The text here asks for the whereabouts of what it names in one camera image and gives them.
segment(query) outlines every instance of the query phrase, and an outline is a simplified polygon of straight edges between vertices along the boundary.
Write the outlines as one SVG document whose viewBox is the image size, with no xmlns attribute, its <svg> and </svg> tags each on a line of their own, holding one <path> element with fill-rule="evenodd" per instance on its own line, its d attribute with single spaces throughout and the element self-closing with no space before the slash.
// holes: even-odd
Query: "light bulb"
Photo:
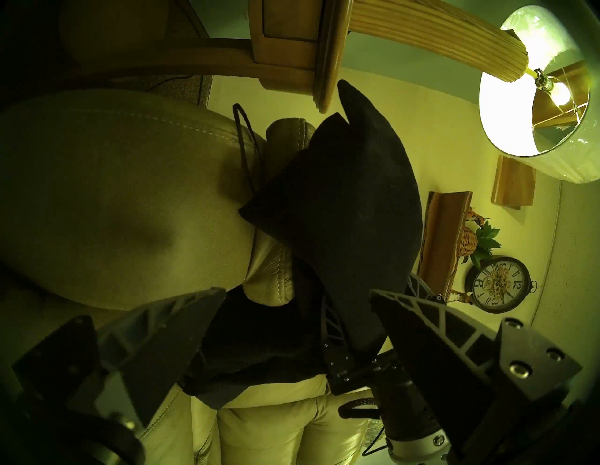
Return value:
<svg viewBox="0 0 600 465">
<path fill-rule="evenodd" d="M 564 105 L 571 100 L 571 93 L 569 92 L 569 88 L 562 82 L 555 82 L 554 87 L 550 91 L 550 98 L 557 105 Z"/>
</svg>

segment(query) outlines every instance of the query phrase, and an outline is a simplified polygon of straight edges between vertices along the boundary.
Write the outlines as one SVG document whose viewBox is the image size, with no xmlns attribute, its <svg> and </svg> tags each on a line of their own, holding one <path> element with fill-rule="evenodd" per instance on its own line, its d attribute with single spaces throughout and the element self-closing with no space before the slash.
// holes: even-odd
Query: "wall clock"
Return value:
<svg viewBox="0 0 600 465">
<path fill-rule="evenodd" d="M 523 302 L 533 289 L 529 271 L 511 257 L 482 260 L 464 279 L 464 291 L 473 292 L 470 301 L 489 313 L 504 313 Z"/>
</svg>

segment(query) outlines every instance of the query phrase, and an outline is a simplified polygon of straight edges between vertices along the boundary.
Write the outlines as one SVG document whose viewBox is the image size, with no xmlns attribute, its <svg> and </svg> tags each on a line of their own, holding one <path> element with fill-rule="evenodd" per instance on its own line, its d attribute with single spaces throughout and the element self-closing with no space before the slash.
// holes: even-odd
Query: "clock face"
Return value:
<svg viewBox="0 0 600 465">
<path fill-rule="evenodd" d="M 525 265 L 518 260 L 501 257 L 482 263 L 475 275 L 472 298 L 490 313 L 512 310 L 529 294 L 531 280 Z"/>
</svg>

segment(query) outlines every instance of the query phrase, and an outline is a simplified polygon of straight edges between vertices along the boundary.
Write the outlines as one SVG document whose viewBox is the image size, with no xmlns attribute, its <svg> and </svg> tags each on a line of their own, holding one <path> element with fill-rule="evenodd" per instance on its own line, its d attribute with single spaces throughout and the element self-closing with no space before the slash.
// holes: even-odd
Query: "robotic arm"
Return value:
<svg viewBox="0 0 600 465">
<path fill-rule="evenodd" d="M 155 302 L 97 333 L 88 317 L 66 323 L 14 366 L 26 415 L 73 463 L 115 452 L 142 465 L 134 433 L 182 376 L 200 347 L 197 328 L 224 298 L 212 289 Z M 565 384 L 581 367 L 521 322 L 504 319 L 494 334 L 436 297 L 374 290 L 370 302 L 394 350 L 355 364 L 324 297 L 323 354 L 334 394 L 372 388 L 377 410 L 346 405 L 340 415 L 381 416 L 395 463 L 537 463 L 544 441 L 555 445 L 570 428 Z"/>
</svg>

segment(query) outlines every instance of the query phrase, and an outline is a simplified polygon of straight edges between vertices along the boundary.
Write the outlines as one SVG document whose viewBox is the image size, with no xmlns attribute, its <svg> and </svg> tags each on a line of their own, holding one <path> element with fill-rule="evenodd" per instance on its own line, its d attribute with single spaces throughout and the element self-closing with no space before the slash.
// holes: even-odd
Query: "bolt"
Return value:
<svg viewBox="0 0 600 465">
<path fill-rule="evenodd" d="M 515 318 L 507 318 L 506 319 L 506 324 L 508 326 L 511 326 L 511 327 L 517 328 L 517 329 L 521 329 L 523 327 L 523 324 L 519 320 L 517 320 Z"/>
<path fill-rule="evenodd" d="M 555 362 L 561 362 L 565 358 L 565 354 L 558 349 L 548 349 L 546 353 Z"/>
<path fill-rule="evenodd" d="M 519 379 L 526 379 L 529 378 L 529 376 L 531 375 L 531 369 L 521 362 L 511 363 L 510 371 L 515 377 Z"/>
<path fill-rule="evenodd" d="M 438 434 L 436 437 L 433 438 L 433 445 L 435 447 L 439 447 L 442 444 L 444 444 L 445 440 L 446 438 L 442 434 Z"/>
</svg>

